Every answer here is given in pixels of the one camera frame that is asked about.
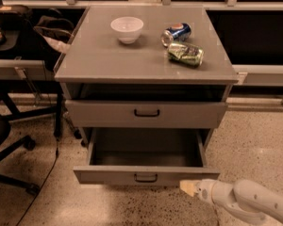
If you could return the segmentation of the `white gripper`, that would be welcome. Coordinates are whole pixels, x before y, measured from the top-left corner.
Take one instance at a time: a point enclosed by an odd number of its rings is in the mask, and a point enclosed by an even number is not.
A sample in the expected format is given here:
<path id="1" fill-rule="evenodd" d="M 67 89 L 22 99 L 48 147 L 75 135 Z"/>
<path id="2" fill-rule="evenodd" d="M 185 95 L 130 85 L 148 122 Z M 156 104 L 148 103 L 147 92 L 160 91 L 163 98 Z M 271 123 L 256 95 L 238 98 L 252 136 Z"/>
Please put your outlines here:
<path id="1" fill-rule="evenodd" d="M 197 194 L 198 199 L 202 202 L 213 203 L 213 187 L 216 183 L 216 180 L 211 179 L 201 180 L 200 182 L 197 180 L 181 180 L 179 187 L 183 192 L 192 197 Z"/>

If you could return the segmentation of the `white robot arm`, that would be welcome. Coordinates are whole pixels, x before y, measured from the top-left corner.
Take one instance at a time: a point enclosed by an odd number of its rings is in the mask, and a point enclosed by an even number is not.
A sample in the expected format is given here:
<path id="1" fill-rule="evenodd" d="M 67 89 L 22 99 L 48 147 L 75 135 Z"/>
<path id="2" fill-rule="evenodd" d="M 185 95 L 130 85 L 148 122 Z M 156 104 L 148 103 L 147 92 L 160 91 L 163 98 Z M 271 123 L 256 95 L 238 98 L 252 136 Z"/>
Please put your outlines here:
<path id="1" fill-rule="evenodd" d="M 200 201 L 224 208 L 230 215 L 246 223 L 261 225 L 267 216 L 283 224 L 283 196 L 250 180 L 233 184 L 218 180 L 182 180 L 182 191 Z"/>

